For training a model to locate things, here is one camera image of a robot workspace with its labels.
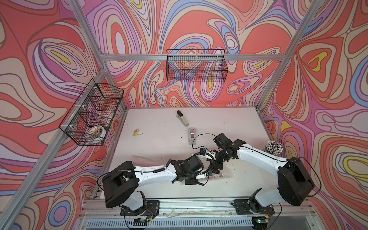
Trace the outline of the clear bubble wrap sheet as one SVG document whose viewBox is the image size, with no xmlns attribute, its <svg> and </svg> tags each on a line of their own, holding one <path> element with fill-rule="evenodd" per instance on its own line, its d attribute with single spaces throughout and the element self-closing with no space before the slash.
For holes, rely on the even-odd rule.
<svg viewBox="0 0 368 230">
<path fill-rule="evenodd" d="M 166 165 L 169 159 L 167 158 L 135 158 L 133 160 L 133 163 L 135 165 L 141 166 L 141 167 L 162 167 L 163 165 Z"/>
</svg>

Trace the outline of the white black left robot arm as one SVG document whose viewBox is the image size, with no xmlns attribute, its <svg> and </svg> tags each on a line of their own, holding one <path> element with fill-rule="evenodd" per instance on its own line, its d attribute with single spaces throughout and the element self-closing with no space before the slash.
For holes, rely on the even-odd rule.
<svg viewBox="0 0 368 230">
<path fill-rule="evenodd" d="M 110 209 L 122 205 L 131 211 L 146 206 L 141 187 L 159 183 L 185 182 L 204 186 L 199 177 L 219 174 L 223 169 L 223 160 L 216 160 L 207 152 L 196 153 L 185 160 L 169 160 L 161 166 L 134 166 L 132 161 L 119 165 L 105 173 L 102 179 L 105 206 Z"/>
</svg>

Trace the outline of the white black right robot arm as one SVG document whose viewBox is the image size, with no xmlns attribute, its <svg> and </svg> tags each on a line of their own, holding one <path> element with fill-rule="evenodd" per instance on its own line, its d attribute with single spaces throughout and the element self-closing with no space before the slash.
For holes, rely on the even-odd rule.
<svg viewBox="0 0 368 230">
<path fill-rule="evenodd" d="M 249 162 L 277 179 L 277 185 L 266 189 L 260 188 L 249 197 L 248 207 L 254 214 L 276 203 L 287 202 L 298 207 L 315 187 L 310 174 L 298 158 L 286 159 L 274 156 L 254 148 L 245 141 L 239 139 L 231 141 L 224 133 L 217 135 L 213 141 L 219 149 L 215 152 L 214 172 L 221 170 L 224 162 L 237 159 Z"/>
</svg>

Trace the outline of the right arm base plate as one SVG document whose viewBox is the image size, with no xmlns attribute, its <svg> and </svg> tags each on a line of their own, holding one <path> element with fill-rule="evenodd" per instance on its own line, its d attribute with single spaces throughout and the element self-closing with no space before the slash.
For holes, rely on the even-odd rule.
<svg viewBox="0 0 368 230">
<path fill-rule="evenodd" d="M 271 206 L 263 207 L 257 203 L 256 200 L 249 199 L 235 199 L 231 202 L 231 205 L 235 208 L 237 215 L 274 215 L 274 208 Z"/>
</svg>

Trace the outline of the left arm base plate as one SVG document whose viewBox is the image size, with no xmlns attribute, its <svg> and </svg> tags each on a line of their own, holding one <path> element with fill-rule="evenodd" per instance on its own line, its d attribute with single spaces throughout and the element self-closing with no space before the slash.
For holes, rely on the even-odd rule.
<svg viewBox="0 0 368 230">
<path fill-rule="evenodd" d="M 120 215 L 130 217 L 130 216 L 158 216 L 160 209 L 160 200 L 148 200 L 143 207 L 138 210 L 131 211 L 129 208 L 122 206 Z"/>
</svg>

